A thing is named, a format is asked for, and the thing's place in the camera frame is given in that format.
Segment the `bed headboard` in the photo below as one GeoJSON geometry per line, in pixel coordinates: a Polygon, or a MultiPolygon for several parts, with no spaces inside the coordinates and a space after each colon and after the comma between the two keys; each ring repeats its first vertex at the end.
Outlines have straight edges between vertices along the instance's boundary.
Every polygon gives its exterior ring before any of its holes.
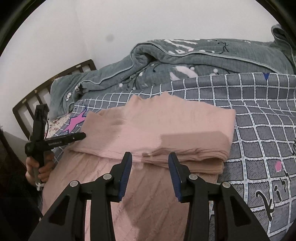
{"type": "Polygon", "coordinates": [[[30,127],[32,128],[32,125],[30,123],[33,123],[36,107],[36,105],[32,105],[30,102],[35,99],[37,104],[45,104],[46,101],[45,98],[42,97],[42,93],[46,92],[47,94],[50,94],[52,82],[56,78],[77,72],[84,73],[89,70],[96,70],[96,66],[91,59],[79,63],[69,69],[66,69],[63,72],[50,78],[49,80],[35,88],[33,91],[31,91],[29,94],[27,94],[20,102],[16,104],[15,107],[13,107],[12,112],[28,140],[30,138],[30,133],[32,132],[32,129],[29,130],[30,127]]]}

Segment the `blanket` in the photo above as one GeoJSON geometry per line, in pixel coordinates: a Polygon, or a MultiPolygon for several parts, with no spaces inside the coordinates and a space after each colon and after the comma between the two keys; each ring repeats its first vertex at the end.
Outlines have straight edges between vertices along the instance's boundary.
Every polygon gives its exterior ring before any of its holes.
{"type": "MultiPolygon", "coordinates": [[[[70,118],[55,135],[78,132],[89,111],[98,112],[123,106],[134,94],[141,98],[153,98],[167,91],[183,99],[235,109],[236,122],[230,157],[224,163],[223,174],[219,176],[218,182],[229,181],[248,204],[270,239],[278,241],[296,219],[295,87],[295,75],[273,73],[227,74],[176,81],[168,79],[165,84],[142,91],[121,91],[78,100],[70,118]]],[[[83,182],[98,177],[95,168],[92,169],[93,172],[84,172],[83,162],[73,160],[73,166],[71,161],[59,163],[64,148],[54,149],[57,163],[55,172],[60,173],[56,179],[61,180],[59,185],[62,183],[59,190],[69,183],[65,181],[66,170],[69,170],[72,179],[78,173],[83,173],[86,177],[81,179],[83,182]]],[[[111,166],[104,167],[102,171],[108,172],[110,168],[111,166]]],[[[46,204],[44,211],[58,194],[54,193],[51,198],[50,193],[43,196],[46,204]]],[[[159,211],[168,209],[164,205],[170,204],[160,204],[159,211]]],[[[170,209],[182,208],[179,205],[170,206],[170,209]]],[[[209,240],[214,240],[213,203],[210,203],[209,213],[209,240]]],[[[142,224],[139,229],[144,231],[145,222],[142,224]]],[[[164,228],[160,232],[168,235],[166,230],[168,231],[164,228]]]]}
{"type": "Polygon", "coordinates": [[[123,60],[99,70],[67,75],[51,87],[51,120],[74,103],[99,94],[143,90],[167,80],[243,72],[293,74],[293,48],[280,26],[274,42],[239,39],[163,39],[139,43],[123,60]]]}

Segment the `finger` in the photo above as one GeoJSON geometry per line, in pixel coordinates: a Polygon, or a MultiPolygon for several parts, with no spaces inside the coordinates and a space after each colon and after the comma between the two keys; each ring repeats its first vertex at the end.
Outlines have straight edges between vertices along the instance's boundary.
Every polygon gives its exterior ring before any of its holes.
{"type": "Polygon", "coordinates": [[[48,170],[52,170],[53,167],[54,167],[54,162],[53,161],[49,161],[48,163],[45,164],[45,166],[39,168],[39,172],[40,173],[45,173],[48,170]]]}
{"type": "Polygon", "coordinates": [[[45,179],[42,179],[41,181],[42,181],[43,183],[47,182],[47,181],[48,181],[48,177],[45,178],[45,179]]]}
{"type": "Polygon", "coordinates": [[[39,178],[40,180],[42,180],[42,179],[45,179],[45,178],[49,177],[49,174],[51,173],[51,171],[52,171],[52,169],[51,169],[51,170],[48,170],[47,172],[40,173],[40,174],[38,175],[38,178],[39,178]]]}
{"type": "Polygon", "coordinates": [[[46,160],[51,161],[54,159],[54,153],[50,152],[48,155],[46,155],[45,157],[46,160]]]}
{"type": "Polygon", "coordinates": [[[26,159],[26,166],[27,166],[27,168],[28,168],[28,166],[29,166],[29,168],[30,168],[30,166],[38,168],[39,162],[37,162],[33,157],[30,156],[26,159]]]}

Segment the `human hand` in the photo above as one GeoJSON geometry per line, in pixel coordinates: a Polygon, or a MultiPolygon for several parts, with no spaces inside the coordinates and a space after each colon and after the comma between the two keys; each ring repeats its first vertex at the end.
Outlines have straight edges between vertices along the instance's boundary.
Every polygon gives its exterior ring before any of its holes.
{"type": "MultiPolygon", "coordinates": [[[[50,175],[51,171],[53,170],[53,167],[54,167],[53,159],[54,159],[54,154],[53,154],[53,152],[50,152],[48,155],[45,156],[44,162],[46,164],[43,167],[39,168],[38,178],[44,183],[48,181],[49,175],[50,175]]],[[[31,156],[27,157],[26,167],[27,167],[26,178],[31,185],[35,186],[35,176],[34,176],[33,168],[38,168],[39,162],[37,162],[31,156]]]]}

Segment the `black cable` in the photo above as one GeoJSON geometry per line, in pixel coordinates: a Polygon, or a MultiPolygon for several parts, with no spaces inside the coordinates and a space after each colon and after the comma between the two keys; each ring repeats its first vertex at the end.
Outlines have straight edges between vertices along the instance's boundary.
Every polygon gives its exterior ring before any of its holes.
{"type": "Polygon", "coordinates": [[[46,131],[46,136],[45,136],[45,139],[47,137],[47,134],[48,134],[48,129],[49,129],[49,123],[48,123],[48,120],[46,120],[46,123],[47,123],[47,131],[46,131]]]}

